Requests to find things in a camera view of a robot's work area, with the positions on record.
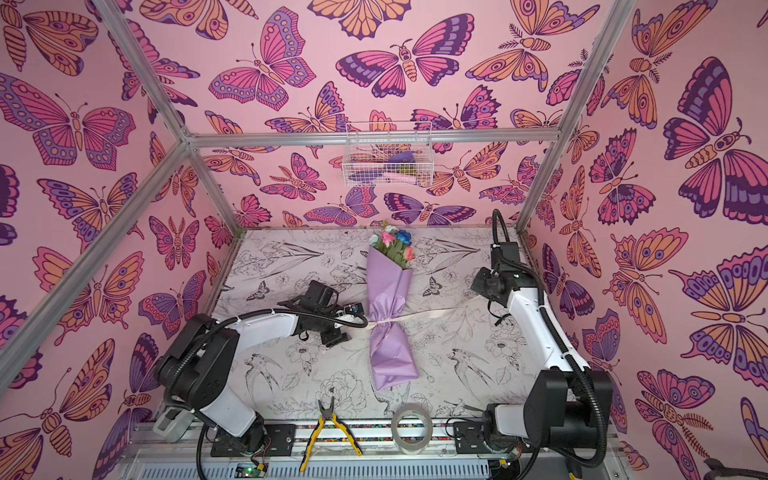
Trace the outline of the cream ribbon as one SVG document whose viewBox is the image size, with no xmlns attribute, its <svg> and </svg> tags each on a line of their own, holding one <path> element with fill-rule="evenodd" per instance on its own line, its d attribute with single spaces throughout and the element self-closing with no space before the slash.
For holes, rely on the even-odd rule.
<svg viewBox="0 0 768 480">
<path fill-rule="evenodd" d="M 364 330 L 372 330 L 377 326 L 383 326 L 385 324 L 389 323 L 398 323 L 398 322 L 408 322 L 412 320 L 434 320 L 434 319 L 441 319 L 448 317 L 458 311 L 457 308 L 448 308 L 448 309 L 435 309 L 435 310 L 426 310 L 423 312 L 417 312 L 412 313 L 404 316 L 400 316 L 397 318 L 390 318 L 386 319 L 380 322 L 372 322 L 369 321 L 368 324 L 364 327 Z"/>
</svg>

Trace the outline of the purple pink wrapping paper sheet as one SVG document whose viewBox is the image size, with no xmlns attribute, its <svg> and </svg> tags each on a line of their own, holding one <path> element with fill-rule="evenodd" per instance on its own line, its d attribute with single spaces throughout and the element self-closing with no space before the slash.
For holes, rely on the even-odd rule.
<svg viewBox="0 0 768 480">
<path fill-rule="evenodd" d="M 367 318 L 373 325 L 370 337 L 370 370 L 375 391 L 416 380 L 419 372 L 408 335 L 398 323 L 413 277 L 374 247 L 367 256 Z"/>
</svg>

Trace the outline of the small pink fake rose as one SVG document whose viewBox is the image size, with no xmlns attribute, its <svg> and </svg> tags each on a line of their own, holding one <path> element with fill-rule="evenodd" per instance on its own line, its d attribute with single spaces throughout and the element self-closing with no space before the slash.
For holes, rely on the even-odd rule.
<svg viewBox="0 0 768 480">
<path fill-rule="evenodd" d="M 385 224 L 381 234 L 381 243 L 384 247 L 389 247 L 394 241 L 399 229 L 396 226 Z"/>
</svg>

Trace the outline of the blue fake rose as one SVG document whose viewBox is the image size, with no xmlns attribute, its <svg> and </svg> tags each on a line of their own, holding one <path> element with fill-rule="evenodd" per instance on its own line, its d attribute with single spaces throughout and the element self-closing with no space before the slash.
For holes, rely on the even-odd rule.
<svg viewBox="0 0 768 480">
<path fill-rule="evenodd" d="M 398 239 L 405 246 L 410 246 L 412 244 L 412 236 L 409 232 L 405 230 L 399 230 L 395 234 L 395 238 Z"/>
</svg>

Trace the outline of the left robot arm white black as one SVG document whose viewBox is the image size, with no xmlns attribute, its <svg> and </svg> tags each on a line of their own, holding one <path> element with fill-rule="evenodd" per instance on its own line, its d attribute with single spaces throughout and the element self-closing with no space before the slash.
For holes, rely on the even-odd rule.
<svg viewBox="0 0 768 480">
<path fill-rule="evenodd" d="M 229 385 L 236 357 L 263 343 L 317 333 L 333 347 L 349 339 L 346 327 L 368 325 L 364 306 L 338 303 L 338 292 L 312 281 L 299 296 L 225 320 L 197 314 L 183 327 L 155 368 L 163 403 L 190 412 L 204 425 L 237 440 L 266 435 L 263 417 Z"/>
</svg>

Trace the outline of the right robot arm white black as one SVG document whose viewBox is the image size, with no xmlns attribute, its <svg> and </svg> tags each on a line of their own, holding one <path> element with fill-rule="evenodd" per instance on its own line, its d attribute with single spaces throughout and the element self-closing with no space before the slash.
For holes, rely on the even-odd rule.
<svg viewBox="0 0 768 480">
<path fill-rule="evenodd" d="M 607 373 L 584 360 L 552 311 L 542 280 L 520 259 L 502 213 L 491 215 L 490 261 L 471 289 L 489 307 L 503 307 L 496 323 L 512 321 L 540 367 L 521 404 L 493 403 L 483 413 L 483 441 L 494 452 L 537 457 L 549 449 L 570 464 L 596 468 L 608 453 L 614 388 Z"/>
</svg>

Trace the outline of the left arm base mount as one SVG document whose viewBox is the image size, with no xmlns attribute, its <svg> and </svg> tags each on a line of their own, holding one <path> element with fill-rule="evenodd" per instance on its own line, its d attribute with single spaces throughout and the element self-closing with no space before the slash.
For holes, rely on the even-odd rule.
<svg viewBox="0 0 768 480">
<path fill-rule="evenodd" d="M 216 433 L 210 455 L 218 457 L 289 457 L 295 444 L 297 425 L 293 423 L 258 424 L 240 437 L 226 430 Z"/>
</svg>

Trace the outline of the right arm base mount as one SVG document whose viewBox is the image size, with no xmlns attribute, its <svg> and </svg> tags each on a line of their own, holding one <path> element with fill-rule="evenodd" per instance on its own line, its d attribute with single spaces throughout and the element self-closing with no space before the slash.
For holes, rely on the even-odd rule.
<svg viewBox="0 0 768 480">
<path fill-rule="evenodd" d="M 445 432 L 453 439 L 458 454 L 518 456 L 525 451 L 519 437 L 494 436 L 486 432 L 482 422 L 475 420 L 449 419 Z"/>
</svg>

